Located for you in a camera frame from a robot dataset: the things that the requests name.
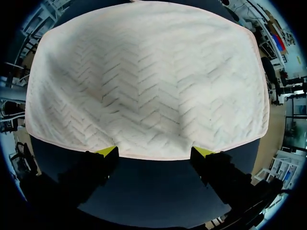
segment cable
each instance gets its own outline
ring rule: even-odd
[[[246,5],[246,3],[249,3],[249,2],[245,2],[245,3],[243,3],[241,6],[237,7],[237,8],[235,9],[234,13],[237,11],[237,9],[239,9],[239,8],[241,8],[242,6]],[[253,18],[253,17],[251,17],[251,16],[249,15],[249,11],[250,11],[250,8],[251,8],[251,7],[253,7],[253,6],[252,6],[252,5],[251,5],[251,6],[248,6],[248,13],[247,13],[248,17],[250,17],[251,19],[262,19],[262,18]]]
[[[8,118],[8,119],[3,119],[3,120],[0,120],[0,122],[12,121],[12,120],[14,120],[14,119],[17,119],[17,118],[23,117],[23,116],[25,116],[25,114],[23,114],[23,115],[18,115],[18,116],[15,116],[15,117],[12,117],[12,118]]]
[[[24,77],[20,78],[18,82],[20,82],[22,79],[24,79],[24,78],[26,78],[26,77],[28,77],[28,76],[30,76],[30,74],[25,75]]]
[[[250,7],[253,7],[253,6],[249,6],[249,7],[248,7],[248,13],[249,13]],[[249,14],[248,14],[248,17],[252,18]],[[262,19],[262,18],[252,18],[252,19]]]
[[[245,2],[245,3],[243,3],[241,6],[237,7],[237,8],[235,9],[235,11],[234,11],[234,12],[236,12],[236,11],[237,11],[237,9],[241,8],[241,7],[242,7],[242,6],[244,6],[246,3],[248,3],[248,2]]]

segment dark blue table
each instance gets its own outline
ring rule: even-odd
[[[59,26],[81,14],[126,3],[124,0],[77,0],[57,22]],[[218,0],[174,0],[233,20]],[[40,169],[55,181],[80,158],[80,152],[67,150],[31,137]],[[253,169],[259,140],[227,153],[245,173]],[[191,228],[217,218],[230,210],[211,187],[206,188],[189,161],[143,161],[120,158],[119,165],[104,187],[97,188],[85,204],[84,212],[119,224],[165,228]]]

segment chevron pattern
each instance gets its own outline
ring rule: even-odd
[[[212,13],[135,2],[79,16],[38,46],[26,101],[34,137],[80,151],[189,159],[263,136],[269,103],[257,45]]]

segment floor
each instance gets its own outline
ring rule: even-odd
[[[258,173],[262,168],[268,168],[276,151],[281,149],[285,128],[285,111],[286,104],[271,105],[268,132],[260,140],[252,175]]]

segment white towel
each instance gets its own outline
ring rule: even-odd
[[[25,116],[29,134],[67,149],[184,160],[192,146],[262,137],[269,100],[250,31],[198,8],[138,1],[43,36]]]

